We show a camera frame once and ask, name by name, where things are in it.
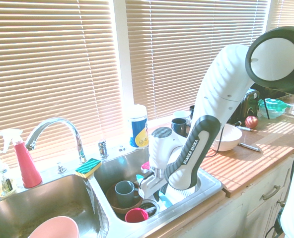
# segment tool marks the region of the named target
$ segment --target pink bowl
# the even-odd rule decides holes
[[[70,217],[54,217],[39,225],[29,238],[78,238],[78,227]]]

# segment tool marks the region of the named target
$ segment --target brown bowl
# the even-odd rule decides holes
[[[135,188],[139,187],[139,185],[137,183],[134,183],[134,185],[135,185]],[[116,197],[115,186],[116,186],[116,184],[111,186],[106,192],[106,198],[107,198],[108,202],[111,204],[112,208],[114,209],[114,212],[120,213],[120,214],[126,214],[129,210],[131,210],[133,208],[138,208],[141,205],[141,203],[143,201],[143,198],[138,197],[138,198],[134,199],[134,204],[135,204],[134,206],[129,207],[129,208],[121,207],[118,204],[118,200],[117,200],[117,197]],[[137,195],[138,195],[138,192],[134,191],[134,196],[137,196]]]

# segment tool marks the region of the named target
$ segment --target gray mug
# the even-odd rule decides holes
[[[130,181],[120,181],[115,186],[116,197],[118,204],[123,208],[129,208],[134,206],[134,199],[138,196],[134,196],[134,191],[138,191],[135,185]]]

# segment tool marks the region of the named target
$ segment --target faucet handle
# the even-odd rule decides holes
[[[106,140],[99,141],[98,149],[99,149],[99,154],[101,155],[102,158],[106,158],[108,156],[107,148],[106,148]]]
[[[67,168],[65,168],[63,165],[61,165],[61,161],[58,161],[57,165],[58,165],[58,174],[62,174],[67,170]]]

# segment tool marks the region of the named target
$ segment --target white mug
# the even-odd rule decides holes
[[[190,112],[186,112],[186,111],[175,111],[173,113],[174,118],[183,118],[184,120],[187,121],[187,124],[190,124]]]

